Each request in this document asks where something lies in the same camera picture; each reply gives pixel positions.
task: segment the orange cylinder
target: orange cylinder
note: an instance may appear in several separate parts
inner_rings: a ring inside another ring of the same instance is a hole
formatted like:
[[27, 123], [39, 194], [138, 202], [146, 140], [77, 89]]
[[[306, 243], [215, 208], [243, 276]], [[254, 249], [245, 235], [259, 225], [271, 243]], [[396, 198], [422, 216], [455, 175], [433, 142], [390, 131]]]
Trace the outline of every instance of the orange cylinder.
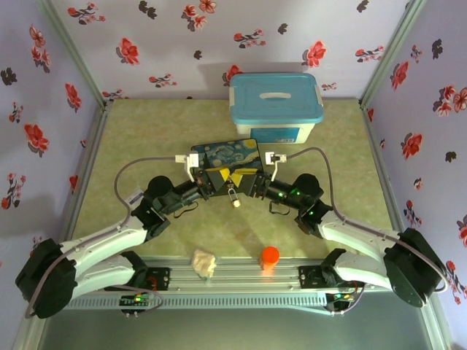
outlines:
[[267, 246], [261, 253], [260, 266], [265, 271], [274, 270], [274, 267], [279, 262], [279, 258], [279, 250], [273, 246]]

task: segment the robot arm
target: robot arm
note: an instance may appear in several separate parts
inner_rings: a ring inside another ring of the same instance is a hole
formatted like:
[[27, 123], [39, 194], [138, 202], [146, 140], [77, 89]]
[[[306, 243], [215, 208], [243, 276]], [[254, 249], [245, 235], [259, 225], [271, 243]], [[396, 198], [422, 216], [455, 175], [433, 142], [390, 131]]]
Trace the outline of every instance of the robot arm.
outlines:
[[[280, 156], [276, 159], [281, 163], [285, 161]], [[420, 264], [417, 257], [393, 243], [404, 240], [442, 268], [442, 262], [418, 231], [379, 230], [383, 237], [393, 239], [389, 241], [368, 234], [364, 225], [351, 225], [320, 200], [323, 190], [311, 174], [300, 175], [293, 184], [252, 169], [237, 169], [230, 174], [227, 168], [197, 168], [191, 175], [190, 180], [176, 187], [165, 176], [153, 178], [139, 205], [131, 212], [130, 220], [123, 226], [119, 223], [62, 244], [51, 239], [42, 242], [15, 282], [26, 300], [31, 300], [51, 264], [65, 252], [74, 251], [60, 261], [45, 280], [33, 305], [36, 315], [39, 318], [52, 316], [71, 299], [104, 287], [139, 285], [147, 266], [134, 252], [116, 254], [159, 236], [170, 224], [166, 215], [199, 199], [207, 201], [214, 195], [225, 194], [229, 194], [234, 207], [240, 205], [237, 193], [286, 205], [297, 210], [295, 221], [306, 234], [336, 241], [363, 253], [358, 255], [344, 249], [332, 251], [322, 267], [323, 274], [332, 276], [334, 281], [362, 281], [382, 286], [392, 289], [407, 303], [421, 307], [441, 280], [432, 268]]]

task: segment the blue plastic box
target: blue plastic box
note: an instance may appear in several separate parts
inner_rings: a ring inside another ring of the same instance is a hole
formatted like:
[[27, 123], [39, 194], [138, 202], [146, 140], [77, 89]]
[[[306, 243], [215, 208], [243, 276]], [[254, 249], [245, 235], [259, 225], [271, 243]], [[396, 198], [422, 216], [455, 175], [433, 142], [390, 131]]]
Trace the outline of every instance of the blue plastic box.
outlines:
[[240, 137], [260, 144], [303, 144], [324, 118], [320, 89], [311, 74], [237, 74], [229, 100]]

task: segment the blue lid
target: blue lid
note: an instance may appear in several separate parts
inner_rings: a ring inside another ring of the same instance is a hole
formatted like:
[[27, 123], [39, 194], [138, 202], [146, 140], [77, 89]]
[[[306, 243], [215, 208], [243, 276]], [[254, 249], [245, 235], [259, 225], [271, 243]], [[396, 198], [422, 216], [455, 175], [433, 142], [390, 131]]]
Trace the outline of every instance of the blue lid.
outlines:
[[230, 86], [231, 117], [236, 124], [307, 124], [324, 118], [311, 74], [237, 74]]

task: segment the floral wallpaper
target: floral wallpaper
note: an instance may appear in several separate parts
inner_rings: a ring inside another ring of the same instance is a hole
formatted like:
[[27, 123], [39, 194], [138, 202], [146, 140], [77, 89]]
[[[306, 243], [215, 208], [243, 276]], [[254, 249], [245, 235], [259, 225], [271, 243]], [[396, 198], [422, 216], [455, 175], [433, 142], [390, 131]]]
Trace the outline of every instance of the floral wallpaper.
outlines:
[[0, 40], [0, 349], [11, 349], [26, 308], [15, 278], [61, 233], [97, 103], [33, 1], [0, 13]]
[[[452, 337], [467, 348], [467, 71], [463, 0], [428, 1], [368, 117], [407, 227], [445, 261], [440, 295]], [[434, 23], [449, 23], [434, 26]]]
[[48, 1], [105, 99], [227, 98], [233, 74], [259, 71], [311, 73], [325, 97], [360, 98], [407, 5]]

